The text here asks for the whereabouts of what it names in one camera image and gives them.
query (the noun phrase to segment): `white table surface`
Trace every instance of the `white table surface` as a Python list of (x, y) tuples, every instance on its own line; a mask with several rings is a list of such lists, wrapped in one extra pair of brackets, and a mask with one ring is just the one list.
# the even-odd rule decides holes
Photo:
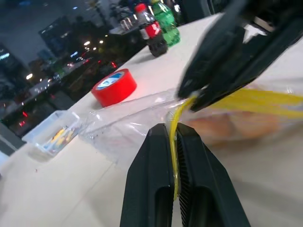
[[(198, 40), (215, 17), (181, 27), (181, 43), (153, 59), (144, 48), (123, 68), (138, 83), (127, 99), (174, 88)], [(303, 42), (290, 48), (259, 81), (303, 82)], [(88, 93), (71, 109), (80, 116), (100, 108)], [(226, 167), (254, 227), (301, 227), (303, 223), (303, 130), (275, 142), (235, 144), (213, 150)], [(0, 168), (1, 227), (119, 226), (126, 172), (76, 137), (55, 158), (38, 162), (26, 144)], [(180, 227), (178, 203), (173, 227)]]

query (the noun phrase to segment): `clear plastic bag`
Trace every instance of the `clear plastic bag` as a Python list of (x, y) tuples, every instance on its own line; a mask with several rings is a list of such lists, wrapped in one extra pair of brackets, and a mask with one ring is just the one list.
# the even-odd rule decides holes
[[(269, 86), (250, 86), (253, 89), (256, 87), (259, 91), (269, 90)], [(285, 92), (285, 87), (270, 88)], [(287, 96), (276, 92), (258, 94), (249, 89), (249, 97), (240, 91), (199, 112), (186, 111), (180, 122), (193, 127), (208, 146), (232, 140), (262, 138), (303, 119), (303, 98), (293, 97), (290, 89), (286, 91), (289, 93)], [(92, 112), (83, 123), (79, 136), (127, 169), (148, 130), (158, 123), (169, 125), (175, 110), (184, 102), (175, 98), (175, 92), (175, 89), (171, 89)], [(269, 101), (275, 97), (273, 94), (279, 101), (270, 104)], [(269, 100), (266, 101), (263, 95), (268, 96)]]

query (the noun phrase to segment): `red bottle cap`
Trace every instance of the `red bottle cap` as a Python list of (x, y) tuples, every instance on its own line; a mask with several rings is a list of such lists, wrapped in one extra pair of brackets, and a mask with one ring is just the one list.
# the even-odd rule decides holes
[(137, 13), (140, 13), (140, 12), (146, 10), (146, 6), (145, 6), (145, 4), (140, 3), (139, 5), (136, 5), (136, 7), (134, 8), (134, 10), (136, 10)]

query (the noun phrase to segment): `clear plastic container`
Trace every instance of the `clear plastic container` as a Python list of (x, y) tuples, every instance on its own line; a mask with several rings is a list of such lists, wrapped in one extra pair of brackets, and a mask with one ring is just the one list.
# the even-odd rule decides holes
[(42, 152), (57, 155), (79, 132), (80, 117), (67, 110), (53, 112), (26, 134), (22, 140), (34, 144)]

